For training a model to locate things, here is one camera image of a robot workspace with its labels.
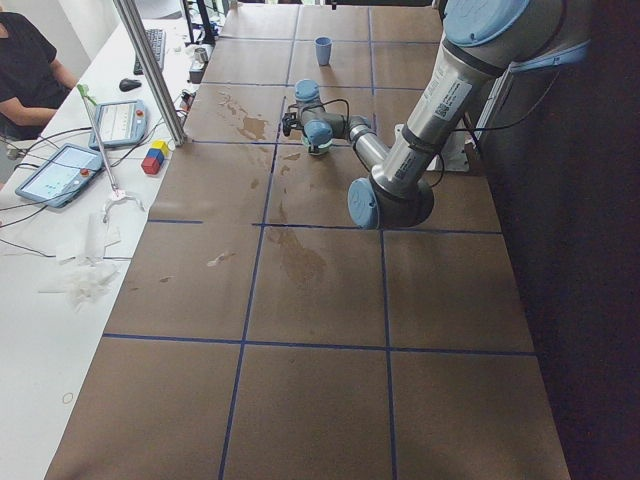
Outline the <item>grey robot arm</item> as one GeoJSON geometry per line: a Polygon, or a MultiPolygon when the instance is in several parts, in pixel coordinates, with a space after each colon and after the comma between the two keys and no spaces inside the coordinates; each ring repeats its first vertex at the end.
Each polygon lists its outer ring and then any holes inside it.
{"type": "Polygon", "coordinates": [[[450,1],[430,82],[387,147],[357,115],[332,114],[310,79],[295,85],[295,102],[282,119],[285,135],[298,130],[311,154],[332,140],[348,141],[369,172],[352,182],[348,207],[363,229],[412,227],[434,206],[422,176],[440,154],[470,100],[489,81],[513,72],[576,63],[590,41],[591,1],[450,1]]]}

